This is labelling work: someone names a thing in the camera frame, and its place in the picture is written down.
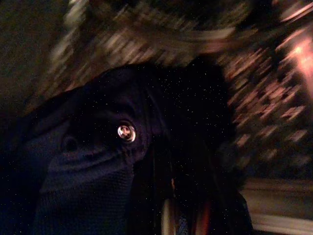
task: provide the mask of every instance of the metal grommet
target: metal grommet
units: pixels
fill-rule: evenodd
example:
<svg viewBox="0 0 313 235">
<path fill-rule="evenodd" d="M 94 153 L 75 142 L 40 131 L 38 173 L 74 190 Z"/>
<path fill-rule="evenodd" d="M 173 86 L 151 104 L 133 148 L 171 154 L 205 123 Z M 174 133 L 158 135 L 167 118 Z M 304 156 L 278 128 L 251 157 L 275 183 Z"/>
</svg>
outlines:
<svg viewBox="0 0 313 235">
<path fill-rule="evenodd" d="M 118 136 L 127 142 L 136 139 L 136 131 L 131 125 L 121 125 L 117 129 Z"/>
</svg>

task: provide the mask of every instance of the black jacket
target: black jacket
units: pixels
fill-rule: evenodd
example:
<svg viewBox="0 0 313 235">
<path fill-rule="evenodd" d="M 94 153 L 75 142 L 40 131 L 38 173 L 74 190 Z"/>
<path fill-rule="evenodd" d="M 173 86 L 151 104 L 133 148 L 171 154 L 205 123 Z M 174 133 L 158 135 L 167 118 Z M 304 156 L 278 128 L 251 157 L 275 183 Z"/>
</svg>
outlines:
<svg viewBox="0 0 313 235">
<path fill-rule="evenodd" d="M 187 227 L 178 234 L 208 199 L 209 234 L 251 234 L 245 201 L 213 157 L 233 133 L 219 81 L 202 61 L 127 66 L 22 118 L 1 140 L 1 234 L 155 234 L 174 194 Z M 119 137 L 123 124 L 135 141 Z"/>
</svg>

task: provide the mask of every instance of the dark fabric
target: dark fabric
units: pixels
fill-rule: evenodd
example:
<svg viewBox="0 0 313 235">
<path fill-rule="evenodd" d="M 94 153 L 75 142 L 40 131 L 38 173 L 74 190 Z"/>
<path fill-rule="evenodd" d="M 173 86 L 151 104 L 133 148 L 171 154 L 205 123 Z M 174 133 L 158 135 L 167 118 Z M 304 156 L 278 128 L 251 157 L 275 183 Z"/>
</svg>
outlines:
<svg viewBox="0 0 313 235">
<path fill-rule="evenodd" d="M 216 68 L 201 61 L 191 66 L 198 66 L 200 80 L 210 72 L 220 79 Z M 202 81 L 204 91 L 215 88 L 208 101 L 193 106 L 194 97 L 177 103 L 183 97 L 179 83 L 160 82 L 168 76 L 187 79 L 191 69 L 185 74 L 151 65 L 111 70 L 17 123 L 0 144 L 1 234 L 152 234 L 162 200 L 173 196 L 172 177 L 186 215 L 182 226 L 191 228 L 193 207 L 209 197 L 212 234 L 249 234 L 249 222 L 244 228 L 232 225 L 233 220 L 246 224 L 248 215 L 211 161 L 213 146 L 232 131 L 227 99 L 214 101 L 220 93 L 213 90 L 223 89 Z M 135 128 L 132 143 L 117 135 L 125 122 Z"/>
</svg>

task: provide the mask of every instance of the metal rivet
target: metal rivet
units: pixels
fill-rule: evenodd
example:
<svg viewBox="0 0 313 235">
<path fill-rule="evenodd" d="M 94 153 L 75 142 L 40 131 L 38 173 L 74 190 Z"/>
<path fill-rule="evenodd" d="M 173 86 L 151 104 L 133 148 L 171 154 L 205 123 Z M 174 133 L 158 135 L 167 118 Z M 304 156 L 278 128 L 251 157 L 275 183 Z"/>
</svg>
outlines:
<svg viewBox="0 0 313 235">
<path fill-rule="evenodd" d="M 118 136 L 127 142 L 133 142 L 136 139 L 136 131 L 130 125 L 121 125 L 117 129 Z"/>
</svg>

